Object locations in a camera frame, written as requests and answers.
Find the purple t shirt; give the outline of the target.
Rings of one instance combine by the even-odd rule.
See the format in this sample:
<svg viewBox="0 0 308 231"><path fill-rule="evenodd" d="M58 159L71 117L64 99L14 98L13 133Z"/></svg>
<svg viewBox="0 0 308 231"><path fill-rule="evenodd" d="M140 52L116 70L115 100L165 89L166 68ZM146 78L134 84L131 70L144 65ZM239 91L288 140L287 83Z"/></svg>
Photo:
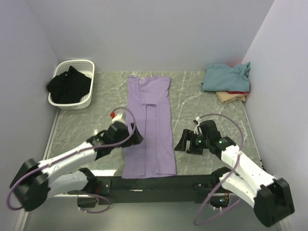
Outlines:
<svg viewBox="0 0 308 231"><path fill-rule="evenodd" d="M176 175L169 101L170 83L170 77L128 77L127 108L132 113L126 116L126 122L136 122L143 141L124 148L124 179Z"/></svg>

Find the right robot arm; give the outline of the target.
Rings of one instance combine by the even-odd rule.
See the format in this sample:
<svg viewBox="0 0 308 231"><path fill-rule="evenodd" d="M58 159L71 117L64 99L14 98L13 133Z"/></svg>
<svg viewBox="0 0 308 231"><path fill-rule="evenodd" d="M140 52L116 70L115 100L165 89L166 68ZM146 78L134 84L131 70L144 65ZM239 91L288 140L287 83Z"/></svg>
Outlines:
<svg viewBox="0 0 308 231"><path fill-rule="evenodd" d="M222 137L213 120L197 122L195 130L184 129L175 151L202 154L207 149L226 164L211 174L210 186L227 190L248 203L257 219L271 227L295 212L288 182L277 179L254 163L229 137Z"/></svg>

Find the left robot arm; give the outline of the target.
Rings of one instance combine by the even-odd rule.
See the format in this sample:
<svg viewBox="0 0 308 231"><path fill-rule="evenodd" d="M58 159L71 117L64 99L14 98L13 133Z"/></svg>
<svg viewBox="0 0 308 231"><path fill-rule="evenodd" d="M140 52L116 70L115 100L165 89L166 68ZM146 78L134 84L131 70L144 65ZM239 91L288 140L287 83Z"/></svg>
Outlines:
<svg viewBox="0 0 308 231"><path fill-rule="evenodd" d="M33 211L47 199L70 191L99 196L102 187L97 177L82 166L109 155L115 148L130 147L142 141L135 123L127 126L122 122L113 122L107 130L102 130L64 154L39 162L29 159L22 164L10 184L7 207L16 210L10 203L12 195L25 211Z"/></svg>

